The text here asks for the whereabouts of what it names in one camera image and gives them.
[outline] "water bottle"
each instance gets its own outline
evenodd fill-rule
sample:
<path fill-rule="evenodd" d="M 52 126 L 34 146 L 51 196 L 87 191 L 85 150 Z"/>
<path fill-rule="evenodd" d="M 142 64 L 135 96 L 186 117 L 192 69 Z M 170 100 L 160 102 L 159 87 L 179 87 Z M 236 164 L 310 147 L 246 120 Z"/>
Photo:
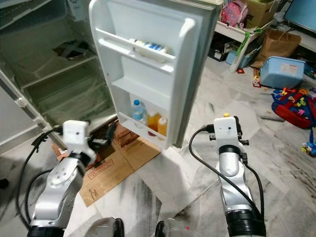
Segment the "water bottle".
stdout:
<path fill-rule="evenodd" d="M 146 125 L 146 119 L 144 118 L 144 108 L 141 106 L 139 100 L 134 100 L 133 105 L 133 117 L 139 123 Z M 135 124 L 137 128 L 143 128 L 142 126 Z"/>

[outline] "wall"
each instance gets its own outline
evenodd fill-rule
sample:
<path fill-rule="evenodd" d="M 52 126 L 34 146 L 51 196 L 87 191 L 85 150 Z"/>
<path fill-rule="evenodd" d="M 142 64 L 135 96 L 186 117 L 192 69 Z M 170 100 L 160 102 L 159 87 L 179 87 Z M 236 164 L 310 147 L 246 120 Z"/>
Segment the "wall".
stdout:
<path fill-rule="evenodd" d="M 0 145 L 34 125 L 35 123 L 0 87 Z"/>

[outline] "brown paper bag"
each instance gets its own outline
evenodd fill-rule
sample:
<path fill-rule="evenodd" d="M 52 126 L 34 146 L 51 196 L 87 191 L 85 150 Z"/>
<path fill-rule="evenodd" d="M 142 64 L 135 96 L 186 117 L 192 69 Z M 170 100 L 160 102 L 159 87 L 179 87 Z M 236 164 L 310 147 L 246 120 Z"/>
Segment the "brown paper bag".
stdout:
<path fill-rule="evenodd" d="M 289 57 L 300 44 L 301 37 L 287 32 L 269 30 L 255 62 L 254 68 L 261 68 L 271 56 Z"/>

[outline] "pink backpack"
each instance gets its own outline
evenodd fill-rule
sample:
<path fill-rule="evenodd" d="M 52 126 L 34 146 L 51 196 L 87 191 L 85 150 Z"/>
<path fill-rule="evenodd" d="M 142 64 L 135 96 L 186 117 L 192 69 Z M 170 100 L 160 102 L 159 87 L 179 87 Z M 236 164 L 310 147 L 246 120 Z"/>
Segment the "pink backpack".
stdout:
<path fill-rule="evenodd" d="M 244 20 L 248 14 L 247 4 L 235 0 L 228 3 L 222 11 L 221 22 L 230 26 L 244 28 Z"/>

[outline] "backpack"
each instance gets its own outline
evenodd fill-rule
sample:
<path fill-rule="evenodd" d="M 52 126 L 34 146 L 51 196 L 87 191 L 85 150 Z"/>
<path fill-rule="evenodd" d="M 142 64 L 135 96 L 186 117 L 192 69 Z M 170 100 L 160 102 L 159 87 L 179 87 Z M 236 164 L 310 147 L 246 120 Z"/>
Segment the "backpack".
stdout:
<path fill-rule="evenodd" d="M 222 10 L 221 22 L 229 26 L 244 28 L 244 20 L 247 14 L 247 4 L 239 0 L 231 1 Z"/>
<path fill-rule="evenodd" d="M 303 129 L 316 126 L 316 108 L 313 98 L 300 91 L 276 96 L 280 92 L 275 90 L 275 94 L 272 94 L 274 99 L 272 110 L 278 116 Z"/>

